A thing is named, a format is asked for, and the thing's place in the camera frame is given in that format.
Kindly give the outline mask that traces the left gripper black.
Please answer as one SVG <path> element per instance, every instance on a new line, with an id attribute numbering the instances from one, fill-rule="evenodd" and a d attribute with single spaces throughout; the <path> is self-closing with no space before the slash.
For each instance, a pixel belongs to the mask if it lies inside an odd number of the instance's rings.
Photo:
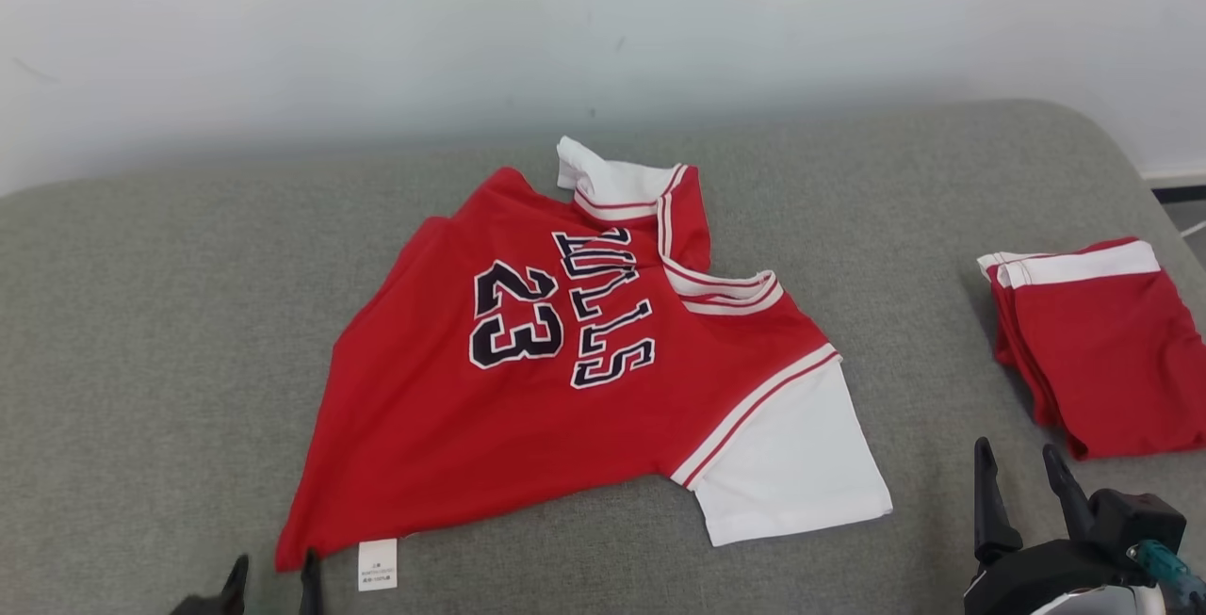
<path id="1" fill-rule="evenodd" d="M 245 613 L 248 568 L 250 556 L 247 554 L 238 556 L 219 596 L 189 594 L 176 607 L 172 607 L 170 615 L 242 615 Z M 299 615 L 322 615 L 323 613 L 324 597 L 322 576 L 320 576 L 318 551 L 308 549 L 304 566 L 302 566 Z"/>

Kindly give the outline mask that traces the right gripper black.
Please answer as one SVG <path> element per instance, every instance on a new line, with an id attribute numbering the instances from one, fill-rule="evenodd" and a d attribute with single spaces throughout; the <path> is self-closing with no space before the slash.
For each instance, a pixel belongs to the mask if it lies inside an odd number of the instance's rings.
<path id="1" fill-rule="evenodd" d="M 1037 614 L 1058 598 L 1097 588 L 1144 588 L 1132 560 L 1116 560 L 1090 541 L 1095 517 L 1088 498 L 1059 449 L 1046 444 L 1042 458 L 1071 541 L 1021 547 L 999 488 L 999 461 L 987 437 L 974 444 L 973 554 L 979 572 L 962 596 L 965 614 Z"/>

